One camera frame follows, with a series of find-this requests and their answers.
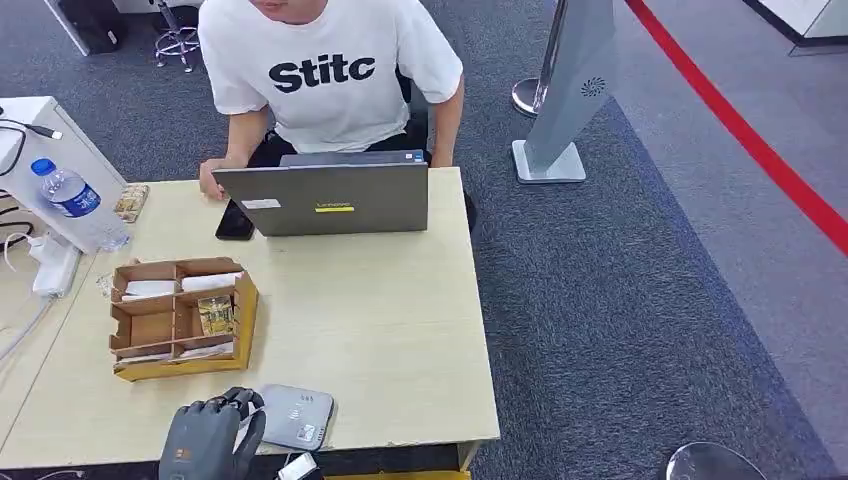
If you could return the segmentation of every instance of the gray carpet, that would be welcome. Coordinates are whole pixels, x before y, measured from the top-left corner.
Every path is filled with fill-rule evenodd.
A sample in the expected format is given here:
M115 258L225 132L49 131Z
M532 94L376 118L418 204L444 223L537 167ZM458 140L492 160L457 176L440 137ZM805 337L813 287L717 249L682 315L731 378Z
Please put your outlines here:
M739 113L848 217L848 55L792 44L739 0L650 0ZM848 471L848 257L704 105L625 6L616 100L803 411Z
M654 478L692 440L737 448L771 479L835 474L615 102L578 142L589 181L516 183L509 143L530 124L507 93L536 71L545 7L426 4L467 67L457 158L480 209L473 241L503 434L475 478ZM40 3L0 8L0 41L18 45L0 51L13 66L0 97L56 96L130 180L192 178L221 153L224 120L202 71L155 69L148 32L80 59L52 25L28 32L50 23Z

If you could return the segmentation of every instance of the stand base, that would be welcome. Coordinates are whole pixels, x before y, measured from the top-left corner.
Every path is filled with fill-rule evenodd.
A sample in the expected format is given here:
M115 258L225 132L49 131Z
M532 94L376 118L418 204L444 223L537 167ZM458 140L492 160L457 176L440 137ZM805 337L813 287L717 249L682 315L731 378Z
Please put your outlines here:
M694 442L680 447L665 471L665 480L766 480L741 454L716 443Z
M539 87L538 78L527 78L512 87L512 106L522 115L536 118L539 110L533 104L536 103L536 89Z
M562 152L551 167L544 172L533 172L527 163L527 154L524 151L526 140L512 142L512 157L515 159L515 168L518 170L518 183L576 183L586 180L586 170L580 161L580 154L574 142Z

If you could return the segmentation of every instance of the laptop lid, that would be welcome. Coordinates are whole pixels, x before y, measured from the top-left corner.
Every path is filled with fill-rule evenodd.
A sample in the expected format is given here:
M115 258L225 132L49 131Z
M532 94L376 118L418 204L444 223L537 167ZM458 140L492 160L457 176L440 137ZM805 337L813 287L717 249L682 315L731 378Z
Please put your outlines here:
M280 167L213 175L265 236L427 228L428 174L420 150L291 155Z

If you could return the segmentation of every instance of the white desk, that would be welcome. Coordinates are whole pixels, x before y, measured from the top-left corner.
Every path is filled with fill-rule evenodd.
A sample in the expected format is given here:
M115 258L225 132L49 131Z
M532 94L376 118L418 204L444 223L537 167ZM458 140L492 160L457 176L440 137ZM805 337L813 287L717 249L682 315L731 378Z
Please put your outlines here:
M0 468L156 460L177 407L265 383L333 394L325 449L457 444L467 466L499 427L459 170L430 179L427 232L245 243L214 238L224 206L196 182L151 184L133 242L95 259ZM112 375L115 322L95 279L132 257L209 256L240 262L259 289L250 368L135 384Z

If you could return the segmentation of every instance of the smartphone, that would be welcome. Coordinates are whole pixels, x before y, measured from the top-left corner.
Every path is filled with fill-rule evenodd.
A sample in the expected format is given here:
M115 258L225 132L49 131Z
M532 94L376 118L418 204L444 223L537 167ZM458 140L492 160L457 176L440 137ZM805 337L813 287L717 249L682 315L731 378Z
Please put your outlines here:
M236 202L230 200L215 236L219 240L247 241L253 238L253 230L253 222L245 216Z

